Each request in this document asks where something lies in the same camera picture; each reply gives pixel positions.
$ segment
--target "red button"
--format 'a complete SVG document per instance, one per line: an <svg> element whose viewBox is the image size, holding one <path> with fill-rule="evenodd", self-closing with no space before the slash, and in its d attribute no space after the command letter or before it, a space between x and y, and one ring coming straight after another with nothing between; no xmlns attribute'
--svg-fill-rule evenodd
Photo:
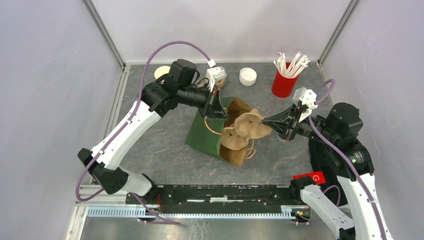
<svg viewBox="0 0 424 240"><path fill-rule="evenodd" d="M314 172L311 172L311 173L296 175L296 176L293 176L293 179L298 179L298 178L304 177L304 176L311 177L316 182L316 184L325 184L326 183L326 179L324 178L324 174L323 174L322 171L314 171Z"/></svg>

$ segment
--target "cable connector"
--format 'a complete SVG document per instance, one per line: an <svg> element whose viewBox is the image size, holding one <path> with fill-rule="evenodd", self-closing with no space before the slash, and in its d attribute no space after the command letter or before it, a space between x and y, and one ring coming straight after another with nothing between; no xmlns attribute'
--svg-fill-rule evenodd
<svg viewBox="0 0 424 240"><path fill-rule="evenodd" d="M215 63L215 60L213 60L212 58L209 61L207 61L207 64L209 65L209 68L213 68L215 67L215 65L217 65Z"/></svg>

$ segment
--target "green paper bag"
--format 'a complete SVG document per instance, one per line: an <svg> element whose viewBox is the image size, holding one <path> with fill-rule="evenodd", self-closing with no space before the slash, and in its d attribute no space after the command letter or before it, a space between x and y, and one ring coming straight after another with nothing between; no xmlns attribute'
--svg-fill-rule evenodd
<svg viewBox="0 0 424 240"><path fill-rule="evenodd" d="M233 124L240 115L252 110L247 103L237 97L223 97L221 98L221 105L228 110L229 119L227 121L207 119L209 127L217 133L221 133L223 128ZM247 153L247 147L240 150L231 150L221 145L221 136L211 132L205 126L205 120L199 113L196 113L194 117L185 144L213 158L238 167L243 164Z"/></svg>

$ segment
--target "red cylindrical container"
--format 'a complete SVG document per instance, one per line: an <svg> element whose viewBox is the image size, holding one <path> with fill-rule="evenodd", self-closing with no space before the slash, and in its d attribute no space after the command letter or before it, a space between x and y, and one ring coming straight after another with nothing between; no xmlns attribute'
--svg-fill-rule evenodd
<svg viewBox="0 0 424 240"><path fill-rule="evenodd" d="M286 68L288 68L290 66L290 62L286 62L285 65ZM277 71L271 88L272 93L279 98L287 98L290 94L292 94L292 90L295 87L299 76L300 74L295 78L285 78L281 76L279 71Z"/></svg>

